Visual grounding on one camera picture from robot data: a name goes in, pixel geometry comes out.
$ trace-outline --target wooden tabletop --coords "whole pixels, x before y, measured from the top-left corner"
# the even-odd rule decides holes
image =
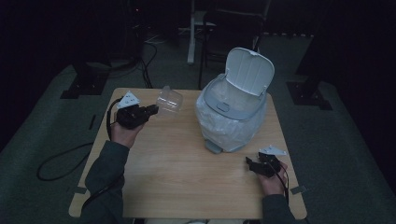
[[[131,91],[141,106],[153,105],[160,90],[115,89],[109,102]],[[271,95],[267,97],[264,124],[253,139],[233,153],[213,154],[205,141],[194,112],[200,91],[176,90],[183,105],[176,118],[151,116],[139,133],[125,166],[124,216],[143,218],[262,218],[262,190],[257,176],[248,170],[245,157],[254,161],[260,148],[270,145],[288,151]],[[107,140],[106,120],[87,160],[78,186]],[[290,189],[298,182],[289,156],[278,156],[288,168]],[[75,193],[69,208],[79,217],[90,196]],[[290,193],[290,209],[298,219],[306,217],[302,195]]]

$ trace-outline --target forearm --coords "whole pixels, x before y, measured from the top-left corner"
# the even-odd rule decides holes
[[[286,199],[281,194],[268,195],[262,199],[263,223],[296,223]]]
[[[129,148],[106,141],[98,159],[93,163],[85,184],[91,195],[117,181],[109,190],[88,203],[81,211],[81,223],[122,221],[123,169]]]

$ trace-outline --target black chair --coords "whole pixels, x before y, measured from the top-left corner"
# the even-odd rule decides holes
[[[203,45],[198,88],[201,90],[204,64],[225,63],[231,49],[239,47],[256,52],[264,34],[263,13],[235,11],[217,7],[208,10],[203,19]]]

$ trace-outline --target hand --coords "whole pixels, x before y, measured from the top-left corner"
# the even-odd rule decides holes
[[[129,130],[115,122],[111,125],[111,141],[131,148],[134,145],[137,134],[143,129],[143,126],[144,124]]]
[[[280,162],[280,165],[283,167],[279,171],[279,176],[282,178],[284,184],[286,184],[287,178],[285,177],[285,172],[288,169],[288,165],[284,162]],[[282,183],[280,182],[277,175],[273,175],[271,177],[267,177],[265,175],[257,175],[260,183],[262,184],[262,190],[264,192],[264,197],[272,194],[282,194],[285,192]]]

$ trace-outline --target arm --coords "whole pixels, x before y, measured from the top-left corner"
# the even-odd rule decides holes
[[[287,178],[285,177],[285,172],[288,166],[283,162],[281,162],[281,165],[284,169],[281,169],[278,174],[282,177],[282,181],[286,183]],[[262,199],[263,223],[296,223],[285,196],[283,195],[284,189],[279,178],[276,175],[272,177],[258,175],[258,178],[264,193]]]
[[[81,211],[80,223],[122,223],[123,169],[127,162],[129,148],[143,126],[133,130],[122,128],[118,123],[112,125],[112,141],[106,141],[98,157],[88,172],[85,184],[91,195],[111,185]]]

